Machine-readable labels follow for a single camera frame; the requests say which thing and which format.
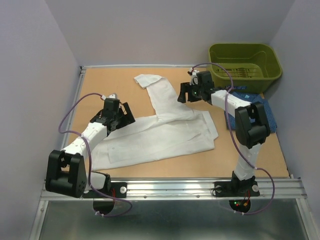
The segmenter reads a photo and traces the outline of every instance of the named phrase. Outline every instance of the tabletop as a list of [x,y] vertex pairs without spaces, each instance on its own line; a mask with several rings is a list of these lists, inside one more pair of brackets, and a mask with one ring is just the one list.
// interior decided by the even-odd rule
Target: tabletop
[[[188,68],[183,67],[88,68],[85,72],[79,98],[92,92],[106,96],[117,93],[118,98],[123,103],[129,103],[135,118],[152,116],[155,115],[155,110],[151,105],[148,92],[134,81],[134,77],[140,74],[154,74],[165,77],[178,95],[180,83],[190,81],[187,71]],[[100,172],[119,178],[231,177],[238,161],[238,153],[227,129],[224,111],[204,101],[188,102],[186,105],[192,109],[209,111],[219,134],[218,138],[214,140],[214,149],[159,161],[106,169]],[[83,132],[90,119],[102,107],[103,104],[99,97],[85,98],[76,108],[71,129]],[[75,138],[76,136],[71,135],[69,142],[71,143]],[[265,168],[273,177],[289,176],[276,133],[267,137],[262,145],[257,159],[257,167]],[[262,171],[257,171],[255,175],[257,177],[267,177]]]

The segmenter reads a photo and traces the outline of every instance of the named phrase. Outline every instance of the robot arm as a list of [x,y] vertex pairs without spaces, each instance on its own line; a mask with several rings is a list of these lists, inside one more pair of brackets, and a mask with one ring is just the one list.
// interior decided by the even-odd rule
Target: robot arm
[[[185,103],[187,94],[188,102],[203,100],[210,105],[226,110],[225,100],[228,92],[214,86],[209,71],[193,70],[188,73],[191,76],[191,81],[180,84],[178,102]],[[227,98],[227,108],[228,113],[235,117],[235,135],[240,143],[239,150],[251,165],[255,166],[261,144],[270,135],[264,106],[259,102],[243,101],[230,94]],[[216,183],[219,187],[223,185],[216,196],[243,196],[245,192],[251,191],[252,186],[257,185],[254,171],[255,169],[239,155],[237,166],[232,173],[231,183],[227,185],[222,182]],[[251,193],[251,196],[257,195],[259,196],[259,192]]]
[[[86,190],[90,190],[85,168],[88,150],[82,137],[87,140],[92,151],[111,132],[135,122],[128,103],[122,104],[115,94],[103,100],[103,109],[90,120],[81,137],[62,150],[50,153],[45,179],[47,191],[79,198]],[[69,167],[69,171],[63,170],[65,167]],[[104,193],[110,191],[111,180],[108,174],[93,172],[91,178],[96,189],[102,189]]]

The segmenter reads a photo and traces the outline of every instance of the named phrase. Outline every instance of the wooden table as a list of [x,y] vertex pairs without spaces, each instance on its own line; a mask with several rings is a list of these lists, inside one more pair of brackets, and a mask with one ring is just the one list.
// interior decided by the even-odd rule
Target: wooden table
[[[155,74],[166,77],[177,94],[180,83],[188,82],[187,68],[89,68],[86,70],[80,97],[97,92],[106,96],[117,93],[122,102],[128,102],[135,118],[152,116],[155,111],[146,89],[135,83],[139,74]],[[219,137],[214,141],[215,149],[191,155],[142,163],[138,165],[103,170],[111,177],[123,178],[204,178],[231,177],[238,161],[238,153],[226,127],[224,111],[204,101],[186,103],[197,110],[209,111]],[[97,96],[85,98],[77,107],[72,130],[82,132],[90,119],[103,107]],[[76,136],[70,136],[70,143]],[[271,134],[262,145],[257,166],[265,168],[273,177],[288,177],[289,173],[277,135]],[[257,171],[257,177],[266,177]]]

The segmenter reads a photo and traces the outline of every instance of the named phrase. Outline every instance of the cable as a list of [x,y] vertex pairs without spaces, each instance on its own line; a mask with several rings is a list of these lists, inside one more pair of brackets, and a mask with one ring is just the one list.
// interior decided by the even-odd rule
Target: cable
[[95,212],[96,215],[99,215],[101,217],[105,217],[105,218],[111,218],[111,217],[118,217],[118,216],[121,216],[121,215],[124,215],[126,213],[128,213],[133,205],[130,201],[128,200],[125,200],[125,199],[122,199],[122,198],[117,198],[117,197],[114,197],[114,196],[109,196],[107,194],[104,194],[103,192],[100,192],[99,190],[95,189],[92,184],[91,184],[91,171],[92,171],[92,157],[91,157],[91,150],[90,150],[90,146],[89,146],[89,143],[88,143],[88,140],[81,135],[81,133],[77,132],[77,131],[72,131],[72,130],[66,130],[66,131],[62,131],[61,130],[61,127],[64,123],[64,121],[66,120],[67,116],[72,112],[73,109],[75,109],[75,107],[78,105],[78,103],[80,103],[83,99],[85,99],[86,97],[88,96],[91,96],[91,95],[97,95],[99,96],[101,99],[103,97],[102,94],[100,93],[96,93],[96,92],[93,92],[93,93],[88,93],[84,96],[82,96],[78,101],[75,102],[75,104],[71,107],[71,109],[66,113],[66,115],[63,117],[63,119],[61,120],[60,124],[59,124],[59,127],[58,127],[58,131],[60,134],[67,134],[67,133],[70,133],[70,134],[76,134],[78,135],[79,137],[82,138],[82,140],[84,141],[84,144],[85,144],[85,147],[86,147],[86,150],[88,152],[88,159],[89,159],[89,171],[88,171],[88,184],[90,186],[90,188],[96,192],[97,194],[99,194],[100,196],[104,197],[104,198],[108,198],[108,199],[112,199],[114,201],[119,201],[119,202],[124,202],[124,203],[128,203],[130,205],[129,209],[124,211],[124,212],[121,212],[119,214],[116,214],[116,215],[106,215],[106,214],[103,214],[103,213],[100,213],[100,212]]
[[255,167],[251,162],[249,162],[249,160],[242,154],[242,152],[240,151],[237,143],[236,143],[236,140],[235,140],[235,137],[234,137],[234,134],[232,132],[232,128],[231,128],[231,122],[230,122],[230,119],[229,119],[229,113],[228,113],[228,95],[229,93],[234,89],[234,81],[232,79],[232,76],[230,75],[230,73],[221,65],[217,64],[217,63],[214,63],[214,62],[205,62],[205,63],[200,63],[200,64],[197,64],[197,65],[194,65],[192,67],[192,71],[194,71],[194,69],[198,66],[201,66],[201,65],[214,65],[214,66],[217,66],[219,68],[221,68],[226,74],[227,76],[229,77],[230,79],[230,82],[231,82],[231,87],[228,89],[228,91],[226,91],[226,95],[225,95],[225,101],[224,101],[224,108],[225,108],[225,113],[226,113],[226,122],[228,124],[228,128],[229,128],[229,132],[230,132],[230,136],[231,136],[231,139],[232,139],[232,142],[233,142],[233,145],[235,147],[235,149],[237,150],[237,152],[239,153],[239,155],[245,160],[245,162],[253,169],[255,170],[261,170],[263,172],[265,172],[270,180],[271,180],[271,183],[272,183],[272,195],[271,195],[271,199],[270,201],[267,203],[266,206],[264,206],[262,209],[260,210],[257,210],[257,211],[254,211],[254,212],[247,212],[247,213],[244,213],[244,212],[238,212],[238,213],[241,213],[242,215],[254,215],[254,214],[258,214],[258,213],[261,213],[263,212],[264,210],[266,210],[270,204],[272,203],[272,201],[274,200],[275,198],[275,192],[276,192],[276,186],[275,186],[275,181],[274,179],[272,178],[272,176],[270,175],[270,173],[265,170],[264,168],[262,167]]

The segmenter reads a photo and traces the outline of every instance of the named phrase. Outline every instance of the gray floor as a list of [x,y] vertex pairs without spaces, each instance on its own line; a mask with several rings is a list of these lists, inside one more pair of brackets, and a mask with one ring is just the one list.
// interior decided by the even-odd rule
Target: gray floor
[[[251,210],[267,200],[253,200]],[[260,214],[241,216],[223,209],[228,201],[141,201],[124,216],[94,215],[90,201],[50,202],[42,240],[304,240],[294,199],[274,200]]]

